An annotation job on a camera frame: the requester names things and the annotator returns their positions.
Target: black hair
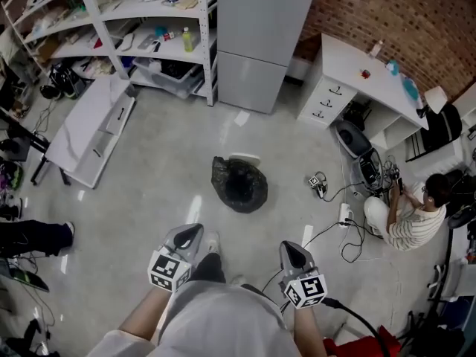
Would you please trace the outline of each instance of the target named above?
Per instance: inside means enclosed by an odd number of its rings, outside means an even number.
[[[449,201],[451,186],[446,176],[435,173],[428,177],[425,183],[428,197],[434,200],[434,206],[441,208]]]

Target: human arm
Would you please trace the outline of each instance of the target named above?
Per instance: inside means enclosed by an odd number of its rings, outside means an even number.
[[[418,199],[415,197],[415,195],[408,189],[406,185],[403,185],[403,194],[407,197],[408,201],[410,201],[411,206],[414,207],[414,209],[418,209],[423,206],[423,204],[418,201]]]
[[[120,325],[119,330],[150,341],[169,299],[170,292],[160,288],[151,289]]]
[[[390,192],[390,210],[387,218],[387,233],[390,233],[390,226],[396,223],[396,210],[399,204],[400,187],[393,182],[392,191]]]
[[[295,343],[303,357],[327,357],[312,307],[295,309]]]

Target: man sitting on floor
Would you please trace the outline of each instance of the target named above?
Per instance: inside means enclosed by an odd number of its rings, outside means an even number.
[[[416,183],[411,190],[393,183],[390,207],[377,197],[365,201],[364,212],[375,233],[394,248],[407,251],[426,244],[437,233],[446,215],[451,192],[448,179],[434,174],[426,183]]]

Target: yellow bottle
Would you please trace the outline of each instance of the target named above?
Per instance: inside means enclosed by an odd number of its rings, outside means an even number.
[[[184,33],[181,35],[184,40],[184,47],[186,52],[193,51],[192,35],[188,31],[188,27],[184,28]]]

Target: freezer door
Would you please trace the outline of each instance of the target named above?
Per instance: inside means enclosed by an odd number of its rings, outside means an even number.
[[[218,100],[269,114],[286,67],[218,52]]]
[[[288,66],[311,0],[218,0],[218,50]]]

